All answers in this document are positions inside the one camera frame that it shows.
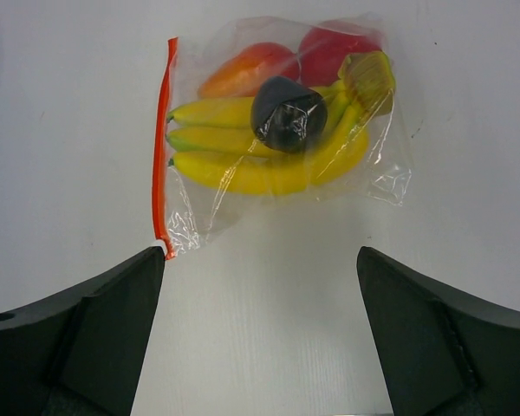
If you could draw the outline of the clear zip top bag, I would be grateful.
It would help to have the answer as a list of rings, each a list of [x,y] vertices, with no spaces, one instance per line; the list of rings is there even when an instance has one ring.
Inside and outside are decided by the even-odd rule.
[[[393,70],[369,14],[249,17],[200,45],[171,38],[152,184],[166,257],[262,208],[349,192],[401,204],[412,163]]]

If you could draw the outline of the dark purple plum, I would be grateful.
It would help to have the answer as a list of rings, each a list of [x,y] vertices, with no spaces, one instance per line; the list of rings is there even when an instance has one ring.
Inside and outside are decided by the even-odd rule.
[[[328,119],[322,95],[282,75],[269,78],[258,90],[250,126],[268,148],[302,153],[319,141]]]

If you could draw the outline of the orange mango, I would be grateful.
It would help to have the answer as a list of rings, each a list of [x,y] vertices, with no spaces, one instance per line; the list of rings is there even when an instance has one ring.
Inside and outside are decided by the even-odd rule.
[[[296,81],[300,66],[296,54],[276,42],[259,42],[224,62],[198,88],[201,99],[253,96],[270,77]]]

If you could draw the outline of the red bell pepper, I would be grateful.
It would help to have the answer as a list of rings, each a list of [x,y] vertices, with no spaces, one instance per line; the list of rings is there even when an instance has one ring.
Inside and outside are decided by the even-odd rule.
[[[301,82],[307,87],[329,86],[337,80],[345,57],[381,50],[377,29],[340,20],[322,22],[310,29],[298,47]]]

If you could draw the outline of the large yellow banana bunch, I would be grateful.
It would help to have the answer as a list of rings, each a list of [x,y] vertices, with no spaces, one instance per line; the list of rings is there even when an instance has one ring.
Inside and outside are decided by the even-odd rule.
[[[253,97],[204,99],[172,110],[170,166],[193,181],[246,195],[285,195],[354,169],[368,124],[390,114],[396,83],[380,51],[347,55],[329,86],[269,78]]]

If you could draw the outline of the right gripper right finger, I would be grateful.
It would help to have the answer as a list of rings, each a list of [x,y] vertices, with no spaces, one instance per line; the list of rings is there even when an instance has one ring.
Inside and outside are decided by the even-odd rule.
[[[520,312],[363,247],[357,273],[393,413],[520,415]]]

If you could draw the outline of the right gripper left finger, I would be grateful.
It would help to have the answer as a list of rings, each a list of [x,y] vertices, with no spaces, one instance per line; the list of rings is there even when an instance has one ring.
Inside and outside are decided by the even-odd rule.
[[[0,313],[0,415],[128,415],[165,268],[149,247]]]

